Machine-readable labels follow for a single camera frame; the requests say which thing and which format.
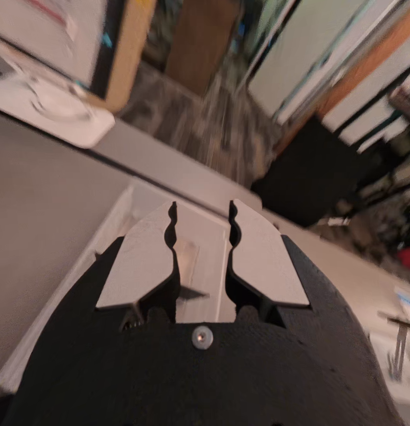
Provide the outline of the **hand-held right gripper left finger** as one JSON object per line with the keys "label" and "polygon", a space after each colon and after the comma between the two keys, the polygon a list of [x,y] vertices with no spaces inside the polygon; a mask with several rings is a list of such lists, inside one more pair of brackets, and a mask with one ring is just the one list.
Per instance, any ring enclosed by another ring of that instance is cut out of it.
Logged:
{"label": "hand-held right gripper left finger", "polygon": [[179,295],[177,205],[164,203],[125,235],[96,303],[97,309],[161,306],[174,312]]}

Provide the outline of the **tall brown cardboard box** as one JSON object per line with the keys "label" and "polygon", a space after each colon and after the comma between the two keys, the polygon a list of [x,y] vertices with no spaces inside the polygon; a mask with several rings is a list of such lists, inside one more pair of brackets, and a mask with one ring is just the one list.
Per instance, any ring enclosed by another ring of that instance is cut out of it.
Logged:
{"label": "tall brown cardboard box", "polygon": [[241,11],[236,0],[185,0],[165,75],[203,97],[229,45]]}

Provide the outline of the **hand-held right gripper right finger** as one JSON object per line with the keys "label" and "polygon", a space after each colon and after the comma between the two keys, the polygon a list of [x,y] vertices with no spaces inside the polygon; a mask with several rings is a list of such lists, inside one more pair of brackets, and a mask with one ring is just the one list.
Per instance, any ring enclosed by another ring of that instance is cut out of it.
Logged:
{"label": "hand-held right gripper right finger", "polygon": [[241,291],[271,306],[306,308],[309,299],[279,230],[239,199],[229,208],[231,225],[226,293],[238,306]]}

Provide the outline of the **clear plastic storage box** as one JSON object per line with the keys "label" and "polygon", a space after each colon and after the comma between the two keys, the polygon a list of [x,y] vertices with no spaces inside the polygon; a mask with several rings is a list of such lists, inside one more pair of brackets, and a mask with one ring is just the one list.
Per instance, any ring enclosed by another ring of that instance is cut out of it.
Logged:
{"label": "clear plastic storage box", "polygon": [[37,339],[51,314],[75,282],[117,238],[169,201],[177,204],[177,242],[181,290],[176,302],[177,323],[232,322],[234,303],[224,295],[229,253],[229,222],[165,191],[130,184],[118,197],[95,235],[59,283],[21,341],[0,369],[0,388],[14,394]]}

